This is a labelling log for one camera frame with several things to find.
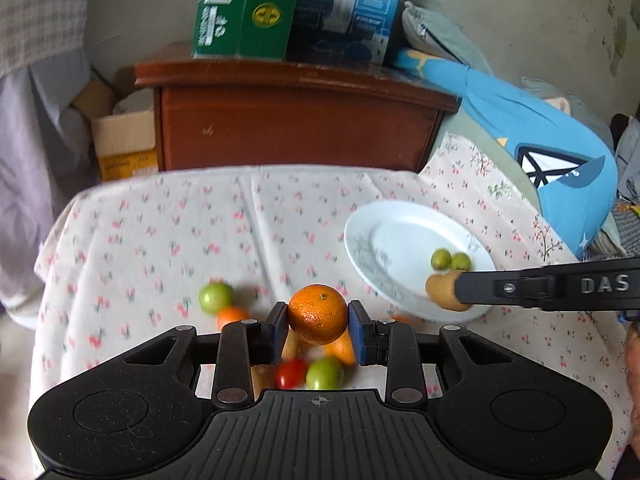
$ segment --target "cardboard box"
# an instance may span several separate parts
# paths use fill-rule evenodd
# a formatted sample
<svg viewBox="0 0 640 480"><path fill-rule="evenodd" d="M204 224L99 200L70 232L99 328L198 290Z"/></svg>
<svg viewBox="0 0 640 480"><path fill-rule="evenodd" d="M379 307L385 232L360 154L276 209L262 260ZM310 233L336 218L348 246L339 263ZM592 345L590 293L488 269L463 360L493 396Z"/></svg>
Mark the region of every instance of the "cardboard box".
<svg viewBox="0 0 640 480"><path fill-rule="evenodd" d="M298 0L296 46L381 64L399 0Z"/></svg>
<svg viewBox="0 0 640 480"><path fill-rule="evenodd" d="M157 173L153 91L141 90L116 101L107 85L92 80L73 102L91 121L102 181Z"/></svg>
<svg viewBox="0 0 640 480"><path fill-rule="evenodd" d="M200 0L193 55L283 59L296 0Z"/></svg>

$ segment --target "yellow circular logo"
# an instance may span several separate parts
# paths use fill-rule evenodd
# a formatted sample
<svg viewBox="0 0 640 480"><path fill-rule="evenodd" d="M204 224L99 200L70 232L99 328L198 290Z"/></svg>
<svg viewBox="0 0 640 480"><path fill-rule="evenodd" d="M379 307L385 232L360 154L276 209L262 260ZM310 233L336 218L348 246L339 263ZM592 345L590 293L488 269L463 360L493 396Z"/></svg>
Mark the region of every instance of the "yellow circular logo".
<svg viewBox="0 0 640 480"><path fill-rule="evenodd" d="M273 27L280 21L282 13L274 4L260 4L255 7L254 13L251 15L254 25L260 28Z"/></svg>

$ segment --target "floor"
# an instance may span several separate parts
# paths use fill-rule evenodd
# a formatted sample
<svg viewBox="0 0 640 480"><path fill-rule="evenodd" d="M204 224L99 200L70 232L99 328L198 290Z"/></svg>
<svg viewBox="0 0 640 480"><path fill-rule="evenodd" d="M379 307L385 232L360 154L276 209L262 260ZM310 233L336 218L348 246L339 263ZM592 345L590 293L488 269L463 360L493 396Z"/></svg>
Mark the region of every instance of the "floor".
<svg viewBox="0 0 640 480"><path fill-rule="evenodd" d="M0 478L33 480L27 435L34 333L0 314Z"/></svg>

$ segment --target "green box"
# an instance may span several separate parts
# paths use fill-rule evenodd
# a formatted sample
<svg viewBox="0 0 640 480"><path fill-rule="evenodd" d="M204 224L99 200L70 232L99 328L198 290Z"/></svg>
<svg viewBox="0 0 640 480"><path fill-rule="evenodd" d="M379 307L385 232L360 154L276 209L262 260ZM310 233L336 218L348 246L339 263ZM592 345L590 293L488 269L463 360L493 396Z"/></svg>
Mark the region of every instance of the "green box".
<svg viewBox="0 0 640 480"><path fill-rule="evenodd" d="M296 0L200 0L193 55L283 59Z"/></svg>

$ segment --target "wooden cabinet top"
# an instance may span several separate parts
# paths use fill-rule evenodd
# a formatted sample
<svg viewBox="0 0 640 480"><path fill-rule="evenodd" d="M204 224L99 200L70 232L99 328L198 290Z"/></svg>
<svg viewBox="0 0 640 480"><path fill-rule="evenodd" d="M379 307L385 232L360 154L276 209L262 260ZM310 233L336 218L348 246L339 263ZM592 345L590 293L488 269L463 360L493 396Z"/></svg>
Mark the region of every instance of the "wooden cabinet top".
<svg viewBox="0 0 640 480"><path fill-rule="evenodd" d="M186 43L171 44L135 69L139 86L271 86L366 95L446 112L458 110L450 94L426 88L419 79L357 60L319 54L287 55L285 61L193 58Z"/></svg>

